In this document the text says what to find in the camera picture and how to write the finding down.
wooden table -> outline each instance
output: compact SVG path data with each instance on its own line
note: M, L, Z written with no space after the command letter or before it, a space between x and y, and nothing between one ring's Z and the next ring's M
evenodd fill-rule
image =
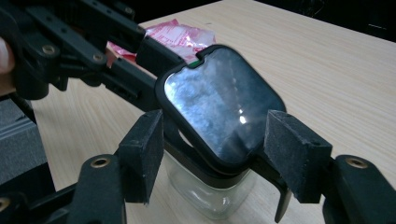
M218 43L238 50L272 85L290 114L332 143L333 157L363 157L396 186L396 44L251 0L221 1L142 26L172 19L214 31ZM66 92L51 88L33 106L56 189L75 183L88 158L113 153L142 114L103 86L79 80L70 80ZM277 199L259 178L219 223L274 223ZM163 166L149 206L127 210L129 223L217 223L177 194ZM323 222L321 204L294 198L281 221Z

